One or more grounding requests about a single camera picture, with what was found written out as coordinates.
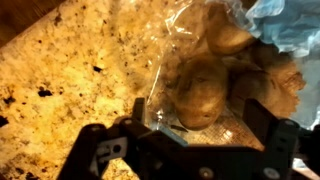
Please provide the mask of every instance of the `blue cloth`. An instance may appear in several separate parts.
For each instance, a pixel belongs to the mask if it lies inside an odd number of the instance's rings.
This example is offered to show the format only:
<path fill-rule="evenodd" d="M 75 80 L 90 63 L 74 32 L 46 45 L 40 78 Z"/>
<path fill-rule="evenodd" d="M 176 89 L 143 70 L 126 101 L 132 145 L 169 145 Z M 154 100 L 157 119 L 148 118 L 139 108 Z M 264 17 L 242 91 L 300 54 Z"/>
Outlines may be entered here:
<path fill-rule="evenodd" d="M 320 47 L 320 0 L 258 0 L 246 19 L 239 10 L 235 16 L 240 27 L 280 52 L 304 57 Z"/>

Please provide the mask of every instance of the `countertop surface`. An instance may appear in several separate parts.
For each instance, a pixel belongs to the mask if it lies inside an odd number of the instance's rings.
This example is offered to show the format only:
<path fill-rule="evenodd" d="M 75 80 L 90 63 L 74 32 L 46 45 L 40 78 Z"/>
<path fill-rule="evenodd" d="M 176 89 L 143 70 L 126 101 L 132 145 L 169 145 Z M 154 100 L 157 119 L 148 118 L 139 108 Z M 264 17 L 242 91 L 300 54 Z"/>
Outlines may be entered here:
<path fill-rule="evenodd" d="M 84 125 L 129 114 L 184 3 L 68 0 L 1 48 L 0 173 L 55 179 Z M 116 160 L 105 178 L 137 177 Z"/>

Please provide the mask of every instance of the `brown potato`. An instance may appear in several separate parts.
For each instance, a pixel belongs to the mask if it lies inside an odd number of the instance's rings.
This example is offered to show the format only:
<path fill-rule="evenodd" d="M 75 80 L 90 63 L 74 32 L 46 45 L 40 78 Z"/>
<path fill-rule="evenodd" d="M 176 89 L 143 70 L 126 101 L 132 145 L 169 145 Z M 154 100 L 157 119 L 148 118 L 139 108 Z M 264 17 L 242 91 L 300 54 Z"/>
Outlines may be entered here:
<path fill-rule="evenodd" d="M 256 43 L 251 50 L 252 59 L 265 72 L 273 76 L 292 96 L 297 97 L 305 82 L 288 53 L 279 53 L 273 45 Z"/>
<path fill-rule="evenodd" d="M 230 94 L 230 109 L 242 117 L 245 100 L 258 100 L 278 117 L 289 117 L 295 111 L 294 98 L 264 71 L 246 72 L 238 77 Z"/>
<path fill-rule="evenodd" d="M 207 42 L 214 54 L 234 54 L 254 42 L 254 37 L 240 29 L 226 13 L 224 4 L 212 3 L 207 24 Z"/>
<path fill-rule="evenodd" d="M 227 95 L 228 73 L 217 57 L 197 55 L 182 67 L 172 101 L 183 126 L 202 130 L 222 112 Z"/>

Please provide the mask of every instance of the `plastic wrap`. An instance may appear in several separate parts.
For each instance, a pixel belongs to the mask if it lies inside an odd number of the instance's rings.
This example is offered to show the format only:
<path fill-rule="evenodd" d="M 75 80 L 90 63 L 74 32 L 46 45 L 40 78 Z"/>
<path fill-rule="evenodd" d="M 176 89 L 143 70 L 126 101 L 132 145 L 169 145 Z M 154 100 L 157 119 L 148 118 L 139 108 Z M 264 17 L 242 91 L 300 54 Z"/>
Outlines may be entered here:
<path fill-rule="evenodd" d="M 220 55 L 212 54 L 207 45 L 206 27 L 208 14 L 210 14 L 209 7 L 203 0 L 188 1 L 185 6 L 177 9 L 175 14 L 165 20 L 170 38 L 167 41 L 162 65 L 157 72 L 157 78 L 148 99 L 149 117 L 146 124 L 151 129 L 160 129 L 167 134 L 173 132 L 182 139 L 177 136 L 172 137 L 182 144 L 185 144 L 186 141 L 189 144 L 243 144 L 258 149 L 262 148 L 246 125 L 229 110 L 226 106 L 227 102 L 222 105 L 221 113 L 219 113 L 219 117 L 215 122 L 209 123 L 210 125 L 207 128 L 201 130 L 195 131 L 192 128 L 190 130 L 185 127 L 186 125 L 182 125 L 177 117 L 179 112 L 177 106 L 174 106 L 175 101 L 177 96 L 184 93 L 177 90 L 177 86 L 179 86 L 177 81 L 181 83 L 181 81 L 184 81 L 183 78 L 188 79 L 186 76 L 191 75 L 190 73 L 185 73 L 186 75 L 184 75 L 184 69 L 188 66 L 186 64 L 190 64 L 194 58 L 199 56 L 208 56 L 211 59 L 222 58 Z M 213 68 L 219 69 L 220 66 L 216 65 Z M 205 70 L 202 68 L 196 69 L 194 73 L 204 72 Z M 220 70 L 215 70 L 208 74 L 212 75 L 218 72 Z M 206 101 L 206 99 L 201 98 L 198 99 L 198 103 Z M 197 104 L 192 106 L 189 103 L 188 107 L 181 109 L 184 109 L 182 113 L 186 113 L 186 116 L 191 118 L 192 113 L 188 114 L 188 112 L 196 111 L 199 108 Z"/>

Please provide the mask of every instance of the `screw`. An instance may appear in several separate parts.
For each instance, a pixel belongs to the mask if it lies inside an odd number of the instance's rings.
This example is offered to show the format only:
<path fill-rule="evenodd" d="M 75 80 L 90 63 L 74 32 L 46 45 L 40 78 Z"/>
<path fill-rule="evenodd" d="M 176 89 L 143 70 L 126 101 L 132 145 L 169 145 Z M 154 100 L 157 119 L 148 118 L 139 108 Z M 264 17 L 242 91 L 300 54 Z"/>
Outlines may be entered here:
<path fill-rule="evenodd" d="M 208 167 L 201 167 L 199 173 L 203 179 L 212 179 L 214 176 L 213 171 Z"/>
<path fill-rule="evenodd" d="M 293 126 L 294 125 L 294 122 L 290 121 L 290 120 L 287 120 L 285 121 L 285 123 L 289 126 Z"/>
<path fill-rule="evenodd" d="M 124 123 L 125 123 L 126 125 L 129 125 L 129 124 L 132 124 L 132 121 L 131 121 L 130 119 L 127 119 L 127 120 L 124 121 Z"/>
<path fill-rule="evenodd" d="M 266 175 L 269 179 L 280 179 L 280 174 L 277 170 L 273 168 L 264 168 L 263 169 L 264 175 Z"/>

